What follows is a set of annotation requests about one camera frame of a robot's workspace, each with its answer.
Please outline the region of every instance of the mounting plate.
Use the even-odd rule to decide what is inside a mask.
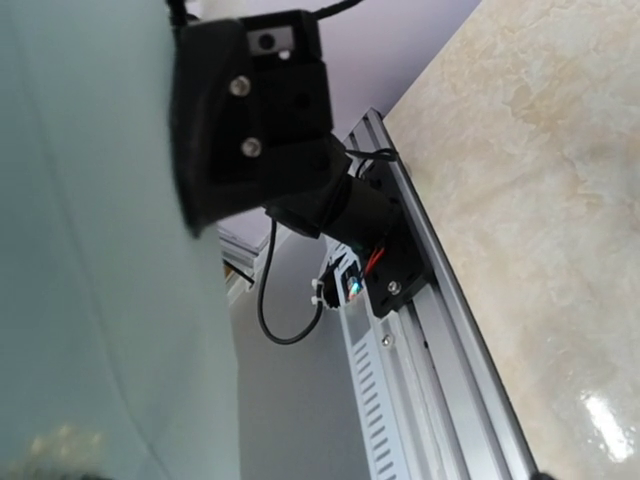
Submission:
[[[406,205],[388,162],[374,161],[363,173],[363,180],[401,207],[395,225],[384,241],[384,256],[365,277],[371,308],[378,318],[398,311],[428,282],[434,280],[431,263],[421,254],[408,222]]]

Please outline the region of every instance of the white ceiling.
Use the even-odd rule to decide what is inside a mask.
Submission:
[[[316,10],[335,0],[201,0],[205,18]],[[321,23],[335,121],[343,139],[374,107],[386,114],[479,0],[364,0]]]

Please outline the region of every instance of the rectangular hole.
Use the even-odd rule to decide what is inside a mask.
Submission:
[[[364,372],[367,368],[369,368],[371,366],[371,362],[367,362],[365,365],[363,365],[362,367],[360,367],[360,370],[358,370],[358,375],[360,375],[362,372]]]
[[[382,447],[382,446],[386,445],[388,441],[389,441],[389,439],[388,439],[388,438],[386,438],[386,437],[385,437],[385,438],[383,438],[382,440],[380,440],[378,443],[376,443],[376,444],[373,446],[373,451],[375,452],[375,451],[376,451],[377,449],[379,449],[380,447]]]
[[[373,402],[376,398],[378,398],[378,392],[374,393],[373,395],[371,395],[369,398],[367,398],[367,399],[364,401],[364,405],[365,405],[365,407],[366,407],[367,405],[369,405],[371,402]]]
[[[365,348],[367,348],[367,342],[364,342],[362,345],[360,345],[358,347],[358,349],[353,352],[354,355],[358,355],[362,350],[364,350]]]
[[[378,415],[376,418],[369,422],[369,428],[373,427],[376,423],[382,420],[382,414]]]
[[[376,404],[371,410],[369,410],[366,415],[367,417],[371,416],[371,414],[377,412],[378,410],[380,410],[380,404]]]
[[[373,377],[373,371],[367,373],[367,375],[362,380],[360,380],[360,385],[364,385],[371,377]]]
[[[384,429],[385,429],[385,428],[386,428],[386,427],[383,425],[383,426],[381,426],[378,430],[376,430],[375,432],[373,432],[373,433],[371,434],[371,439],[373,440],[373,439],[374,439],[374,438],[376,438],[378,435],[380,435],[382,432],[384,432]]]
[[[387,448],[384,452],[382,452],[380,455],[378,455],[376,457],[376,462],[379,462],[380,460],[382,460],[384,457],[389,456],[389,454],[391,453],[391,449]]]
[[[356,365],[360,365],[363,362],[363,360],[366,359],[368,356],[369,356],[369,352],[368,351],[364,352],[362,356],[360,356],[360,358],[356,359]]]
[[[382,467],[380,470],[378,470],[378,475],[382,475],[387,470],[390,470],[391,467],[393,467],[393,462],[387,463],[384,467]]]
[[[373,387],[376,386],[376,382],[372,382],[367,388],[365,388],[362,391],[362,395],[366,395],[367,393],[369,393],[371,391],[371,389],[373,389]]]

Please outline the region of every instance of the red wire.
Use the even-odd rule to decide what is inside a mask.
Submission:
[[[374,269],[374,267],[377,265],[377,263],[380,261],[383,255],[384,255],[384,247],[382,247],[379,250],[376,249],[373,251],[373,253],[371,254],[371,257],[369,257],[367,266],[364,269],[365,277],[371,273],[371,271]]]

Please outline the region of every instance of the screw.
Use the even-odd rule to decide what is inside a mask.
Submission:
[[[387,333],[384,337],[382,337],[383,347],[390,347],[392,343],[393,343],[393,336]]]
[[[262,143],[257,138],[249,137],[242,142],[242,153],[245,157],[259,157],[262,153]]]
[[[263,50],[271,50],[276,46],[276,39],[273,38],[273,35],[270,33],[264,33],[258,38],[258,45],[260,45],[260,48]]]
[[[239,75],[231,80],[229,91],[235,97],[246,97],[251,91],[251,80],[244,75]]]
[[[389,290],[389,293],[395,297],[402,291],[402,285],[400,285],[400,282],[392,281],[389,282],[387,290]]]

